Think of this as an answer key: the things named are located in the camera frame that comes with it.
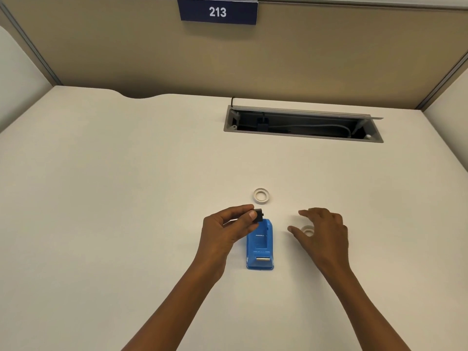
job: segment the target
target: person's right hand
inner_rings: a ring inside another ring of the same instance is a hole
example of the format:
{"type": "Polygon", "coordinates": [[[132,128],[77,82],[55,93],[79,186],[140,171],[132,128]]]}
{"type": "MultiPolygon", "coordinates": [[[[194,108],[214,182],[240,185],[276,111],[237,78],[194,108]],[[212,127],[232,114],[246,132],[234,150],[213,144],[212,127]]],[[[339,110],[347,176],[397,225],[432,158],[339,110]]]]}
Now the person's right hand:
{"type": "Polygon", "coordinates": [[[299,211],[299,214],[312,221],[314,234],[307,236],[295,226],[289,226],[288,230],[307,251],[325,278],[351,271],[348,260],[348,228],[343,225],[342,216],[330,213],[325,208],[310,208],[299,211]]]}

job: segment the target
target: person's left hand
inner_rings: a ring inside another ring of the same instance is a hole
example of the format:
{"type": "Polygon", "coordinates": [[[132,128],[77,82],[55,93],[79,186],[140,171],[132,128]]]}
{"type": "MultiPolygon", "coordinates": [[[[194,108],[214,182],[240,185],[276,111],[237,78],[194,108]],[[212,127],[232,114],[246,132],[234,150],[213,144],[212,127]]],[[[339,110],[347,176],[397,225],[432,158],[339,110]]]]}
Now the person's left hand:
{"type": "Polygon", "coordinates": [[[233,244],[258,227],[258,224],[252,223],[257,216],[253,209],[254,205],[241,205],[206,217],[192,265],[213,272],[214,282],[218,281],[223,275],[227,255],[233,244]]]}

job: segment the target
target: blue tape dispenser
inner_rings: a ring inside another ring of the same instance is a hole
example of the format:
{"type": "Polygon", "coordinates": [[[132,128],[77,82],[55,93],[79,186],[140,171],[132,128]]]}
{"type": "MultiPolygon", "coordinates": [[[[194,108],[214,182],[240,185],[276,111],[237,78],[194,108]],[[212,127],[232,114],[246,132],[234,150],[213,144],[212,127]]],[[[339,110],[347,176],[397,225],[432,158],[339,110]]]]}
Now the blue tape dispenser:
{"type": "Polygon", "coordinates": [[[255,211],[257,211],[258,228],[247,235],[247,268],[272,270],[274,267],[273,226],[268,219],[262,218],[261,210],[255,211]]]}

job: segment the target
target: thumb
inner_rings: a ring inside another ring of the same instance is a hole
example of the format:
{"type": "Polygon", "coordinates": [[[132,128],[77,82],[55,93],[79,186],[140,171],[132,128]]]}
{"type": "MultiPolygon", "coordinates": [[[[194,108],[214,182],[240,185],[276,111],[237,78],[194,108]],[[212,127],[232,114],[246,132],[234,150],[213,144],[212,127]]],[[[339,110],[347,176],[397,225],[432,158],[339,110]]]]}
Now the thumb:
{"type": "Polygon", "coordinates": [[[301,244],[301,246],[307,250],[307,242],[308,242],[308,236],[304,234],[302,230],[299,228],[296,228],[295,226],[289,226],[288,230],[290,233],[294,235],[294,237],[297,239],[297,241],[301,244]]]}
{"type": "Polygon", "coordinates": [[[244,213],[234,223],[232,223],[228,229],[236,236],[239,236],[239,239],[240,239],[244,231],[250,230],[247,228],[249,228],[253,224],[252,222],[256,217],[257,217],[257,212],[255,211],[249,211],[247,213],[244,213]]]}

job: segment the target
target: forearm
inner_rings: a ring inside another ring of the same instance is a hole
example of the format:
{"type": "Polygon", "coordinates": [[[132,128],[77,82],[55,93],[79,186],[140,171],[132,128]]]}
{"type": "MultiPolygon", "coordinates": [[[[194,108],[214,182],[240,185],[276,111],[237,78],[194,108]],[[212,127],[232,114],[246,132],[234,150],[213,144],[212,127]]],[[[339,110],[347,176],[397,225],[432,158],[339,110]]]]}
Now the forearm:
{"type": "Polygon", "coordinates": [[[175,351],[213,285],[210,271],[190,266],[122,351],[175,351]]]}
{"type": "Polygon", "coordinates": [[[351,270],[327,277],[339,298],[363,351],[410,351],[373,305],[351,270]]]}

